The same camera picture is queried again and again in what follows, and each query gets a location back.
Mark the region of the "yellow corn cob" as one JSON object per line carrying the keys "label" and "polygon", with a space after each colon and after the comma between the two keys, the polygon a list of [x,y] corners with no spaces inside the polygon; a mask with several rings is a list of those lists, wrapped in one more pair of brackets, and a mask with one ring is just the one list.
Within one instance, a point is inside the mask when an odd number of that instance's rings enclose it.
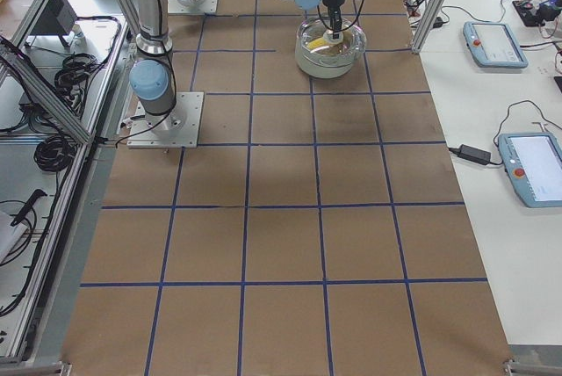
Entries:
{"label": "yellow corn cob", "polygon": [[326,40],[324,38],[318,38],[316,40],[310,41],[306,47],[311,51],[332,47],[335,43],[332,40]]}

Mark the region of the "far blue teach pendant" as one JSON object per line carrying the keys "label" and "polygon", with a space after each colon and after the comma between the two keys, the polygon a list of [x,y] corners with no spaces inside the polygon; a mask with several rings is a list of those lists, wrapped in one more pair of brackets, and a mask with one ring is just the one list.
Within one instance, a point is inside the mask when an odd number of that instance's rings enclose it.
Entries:
{"label": "far blue teach pendant", "polygon": [[463,35],[481,68],[525,69],[528,60],[508,24],[465,22]]}

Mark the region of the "blue teach pendant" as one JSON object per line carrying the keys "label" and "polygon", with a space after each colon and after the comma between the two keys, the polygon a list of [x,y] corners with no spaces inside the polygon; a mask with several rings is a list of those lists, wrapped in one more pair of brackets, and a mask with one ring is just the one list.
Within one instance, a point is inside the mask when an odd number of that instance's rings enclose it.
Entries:
{"label": "blue teach pendant", "polygon": [[481,68],[525,69],[528,60],[508,24],[465,22],[463,35]]}
{"label": "blue teach pendant", "polygon": [[561,147],[549,132],[501,134],[498,149],[515,193],[529,208],[561,207]]}

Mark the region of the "black power adapter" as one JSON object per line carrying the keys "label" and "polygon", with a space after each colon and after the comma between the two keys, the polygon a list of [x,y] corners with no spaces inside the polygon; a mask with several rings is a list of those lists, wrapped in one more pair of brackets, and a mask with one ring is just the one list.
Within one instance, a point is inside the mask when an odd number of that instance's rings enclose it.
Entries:
{"label": "black power adapter", "polygon": [[491,153],[480,148],[462,144],[458,148],[458,157],[472,163],[488,165],[491,160]]}

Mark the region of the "brown paper table cover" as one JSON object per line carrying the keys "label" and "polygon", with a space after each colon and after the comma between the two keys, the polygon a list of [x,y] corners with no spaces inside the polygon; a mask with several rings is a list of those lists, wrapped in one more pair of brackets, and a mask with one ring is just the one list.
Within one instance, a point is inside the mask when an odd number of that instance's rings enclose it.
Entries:
{"label": "brown paper table cover", "polygon": [[500,375],[510,352],[401,0],[335,80],[304,14],[173,17],[195,149],[105,148],[109,184],[63,358],[75,375]]}

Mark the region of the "near blue teach pendant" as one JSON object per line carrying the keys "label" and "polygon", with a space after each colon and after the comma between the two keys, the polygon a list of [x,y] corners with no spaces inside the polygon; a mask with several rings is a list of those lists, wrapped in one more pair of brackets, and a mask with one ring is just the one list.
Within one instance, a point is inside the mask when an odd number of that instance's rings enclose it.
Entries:
{"label": "near blue teach pendant", "polygon": [[561,207],[561,147],[549,132],[501,134],[498,149],[515,193],[529,208]]}

